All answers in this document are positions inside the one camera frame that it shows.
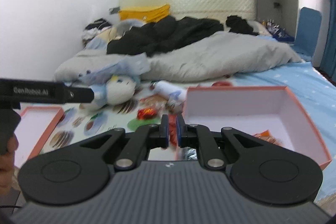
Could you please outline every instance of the human hand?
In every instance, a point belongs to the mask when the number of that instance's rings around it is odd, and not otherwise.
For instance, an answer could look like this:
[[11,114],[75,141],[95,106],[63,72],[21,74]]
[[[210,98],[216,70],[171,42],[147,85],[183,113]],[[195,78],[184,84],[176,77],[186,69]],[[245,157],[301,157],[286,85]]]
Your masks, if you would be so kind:
[[19,143],[14,135],[8,140],[7,153],[0,155],[0,195],[9,192],[12,185],[12,176],[14,173],[14,155]]

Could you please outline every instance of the metal screw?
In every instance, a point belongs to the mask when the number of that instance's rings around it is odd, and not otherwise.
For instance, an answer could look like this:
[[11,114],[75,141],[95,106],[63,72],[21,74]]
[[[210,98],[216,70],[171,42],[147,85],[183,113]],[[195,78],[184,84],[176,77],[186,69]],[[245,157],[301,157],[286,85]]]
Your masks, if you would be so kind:
[[224,161],[221,159],[210,159],[208,160],[208,165],[210,167],[222,167],[224,165]]
[[130,159],[120,159],[115,162],[115,164],[119,167],[130,167],[133,162]]
[[173,166],[174,166],[174,164],[173,164],[172,162],[166,164],[166,167],[168,167],[168,168],[171,168],[171,167],[173,167]]

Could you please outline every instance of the white stuffed animal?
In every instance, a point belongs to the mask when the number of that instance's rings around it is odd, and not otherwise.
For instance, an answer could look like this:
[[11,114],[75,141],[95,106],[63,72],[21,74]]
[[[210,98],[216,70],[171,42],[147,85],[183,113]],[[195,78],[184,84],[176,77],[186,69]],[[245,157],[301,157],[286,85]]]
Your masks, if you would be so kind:
[[136,82],[126,75],[113,75],[104,85],[91,85],[94,99],[89,104],[81,104],[81,108],[96,111],[104,105],[118,105],[131,99],[134,95]]

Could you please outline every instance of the yellow pillow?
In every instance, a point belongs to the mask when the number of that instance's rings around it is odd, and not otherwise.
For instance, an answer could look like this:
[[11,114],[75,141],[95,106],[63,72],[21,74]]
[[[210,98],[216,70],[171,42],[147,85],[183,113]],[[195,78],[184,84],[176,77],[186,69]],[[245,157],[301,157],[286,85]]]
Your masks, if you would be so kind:
[[136,18],[145,22],[158,22],[169,15],[169,8],[169,4],[159,7],[128,7],[118,13],[120,20]]

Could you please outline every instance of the blue bed sheet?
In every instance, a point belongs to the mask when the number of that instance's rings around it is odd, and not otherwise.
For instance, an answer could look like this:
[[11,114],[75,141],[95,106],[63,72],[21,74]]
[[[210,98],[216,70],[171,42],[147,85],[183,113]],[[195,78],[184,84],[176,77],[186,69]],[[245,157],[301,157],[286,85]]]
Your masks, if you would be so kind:
[[320,200],[336,193],[336,87],[317,73],[310,62],[292,63],[264,72],[235,75],[235,85],[286,85],[300,100],[320,130],[334,159],[323,171]]

